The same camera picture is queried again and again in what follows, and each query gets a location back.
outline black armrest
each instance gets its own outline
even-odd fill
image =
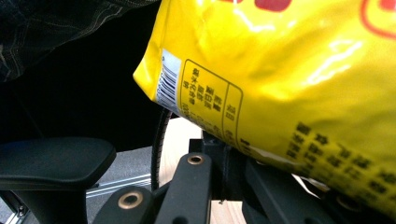
[[[88,189],[116,158],[100,139],[65,137],[0,145],[0,189]]]

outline yellow snack bag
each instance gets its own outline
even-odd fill
[[[395,4],[163,0],[134,79],[250,157],[396,218]]]

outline dark fabric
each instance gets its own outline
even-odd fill
[[[0,83],[0,143],[86,136],[105,139],[117,151],[151,146],[162,109],[132,74],[159,5],[131,9]]]
[[[131,8],[156,0],[0,0],[0,82],[63,43],[89,35]]]

